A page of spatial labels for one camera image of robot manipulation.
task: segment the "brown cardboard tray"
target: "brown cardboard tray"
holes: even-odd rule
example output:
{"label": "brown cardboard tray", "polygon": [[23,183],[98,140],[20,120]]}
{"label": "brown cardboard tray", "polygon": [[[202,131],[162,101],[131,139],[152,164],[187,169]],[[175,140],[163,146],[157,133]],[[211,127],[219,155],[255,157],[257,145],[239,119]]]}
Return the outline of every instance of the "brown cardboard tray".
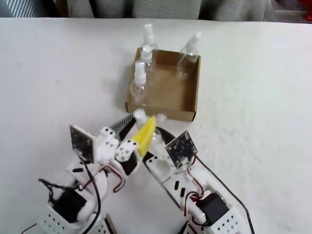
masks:
{"label": "brown cardboard tray", "polygon": [[[138,48],[135,62],[139,60],[139,55]],[[200,56],[193,77],[188,81],[181,81],[175,76],[180,53],[156,50],[153,51],[153,57],[156,61],[154,84],[141,104],[133,103],[128,92],[125,103],[127,112],[132,113],[138,108],[143,108],[150,116],[161,113],[169,119],[193,121],[197,109]]]}

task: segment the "black wire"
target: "black wire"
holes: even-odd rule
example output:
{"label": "black wire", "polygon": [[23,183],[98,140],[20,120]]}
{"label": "black wire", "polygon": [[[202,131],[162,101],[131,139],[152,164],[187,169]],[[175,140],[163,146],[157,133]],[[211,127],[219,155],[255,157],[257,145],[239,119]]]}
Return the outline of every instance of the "black wire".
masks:
{"label": "black wire", "polygon": [[94,217],[93,221],[90,223],[90,225],[87,227],[87,229],[84,230],[84,232],[82,233],[82,234],[87,234],[91,230],[91,228],[94,226],[95,222],[97,221],[97,219],[99,217],[99,214],[100,214],[100,211],[101,211],[101,198],[99,196],[98,187],[97,187],[97,184],[96,184],[96,182],[94,180],[94,177],[93,177],[92,173],[90,172],[87,164],[84,161],[82,161],[82,162],[83,162],[83,164],[84,164],[84,166],[85,166],[85,168],[87,170],[88,176],[89,176],[89,178],[90,178],[90,180],[91,180],[91,182],[92,182],[92,184],[94,186],[94,189],[96,191],[96,194],[97,194],[97,214]]}
{"label": "black wire", "polygon": [[29,228],[26,228],[24,231],[22,231],[21,234],[24,234],[26,231],[32,229],[32,228],[33,228],[34,226],[36,226],[36,225],[37,225],[37,223],[31,225]]}
{"label": "black wire", "polygon": [[213,174],[213,176],[219,180],[219,182],[229,191],[229,193],[241,204],[241,206],[244,208],[244,210],[246,211],[246,215],[247,215],[247,219],[248,219],[248,223],[249,223],[249,226],[250,226],[250,229],[252,231],[252,234],[255,234],[254,233],[254,227],[253,227],[253,223],[252,223],[252,220],[250,218],[250,215],[249,215],[249,211],[247,209],[247,207],[244,205],[244,203],[225,185],[225,183],[209,168],[207,167],[201,160],[199,157],[197,157],[198,161],[211,173]]}
{"label": "black wire", "polygon": [[53,188],[57,188],[57,189],[62,189],[64,191],[72,191],[75,190],[76,188],[72,188],[72,187],[65,187],[65,186],[61,186],[61,185],[57,185],[57,184],[53,184],[45,179],[39,178],[38,179],[39,182],[43,183],[45,187],[47,187],[47,189],[49,190],[49,200],[48,202],[52,202],[53,204],[55,203],[55,200],[53,198]]}

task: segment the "gray chair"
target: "gray chair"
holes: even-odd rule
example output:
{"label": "gray chair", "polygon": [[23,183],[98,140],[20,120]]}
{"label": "gray chair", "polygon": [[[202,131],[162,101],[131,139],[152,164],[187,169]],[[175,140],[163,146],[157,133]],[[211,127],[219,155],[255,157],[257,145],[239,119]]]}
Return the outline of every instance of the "gray chair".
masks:
{"label": "gray chair", "polygon": [[273,21],[271,0],[67,0],[69,17]]}

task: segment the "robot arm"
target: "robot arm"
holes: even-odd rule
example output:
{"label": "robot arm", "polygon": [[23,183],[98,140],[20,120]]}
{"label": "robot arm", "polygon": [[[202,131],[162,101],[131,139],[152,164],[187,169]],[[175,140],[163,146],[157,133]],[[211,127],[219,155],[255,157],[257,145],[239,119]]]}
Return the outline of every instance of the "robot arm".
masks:
{"label": "robot arm", "polygon": [[188,132],[174,138],[164,129],[158,131],[168,156],[148,154],[143,162],[188,217],[187,233],[250,234],[236,206],[224,199],[223,185],[208,170],[201,169]]}

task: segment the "white tabletop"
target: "white tabletop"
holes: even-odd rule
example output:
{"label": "white tabletop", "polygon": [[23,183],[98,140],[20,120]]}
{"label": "white tabletop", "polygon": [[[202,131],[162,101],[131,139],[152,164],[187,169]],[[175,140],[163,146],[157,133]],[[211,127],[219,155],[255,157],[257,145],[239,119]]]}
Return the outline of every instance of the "white tabletop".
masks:
{"label": "white tabletop", "polygon": [[[53,180],[72,159],[69,124],[95,134],[126,115],[124,92],[146,22],[164,50],[179,51],[194,31],[203,33],[195,121],[164,127],[190,132],[199,156],[249,208],[257,234],[312,230],[312,25],[0,19],[0,233],[36,221],[48,198],[38,177]],[[108,196],[119,233],[170,234],[183,224],[148,179],[122,197],[120,216],[114,206],[122,195]],[[127,215],[137,219],[132,228]]]}

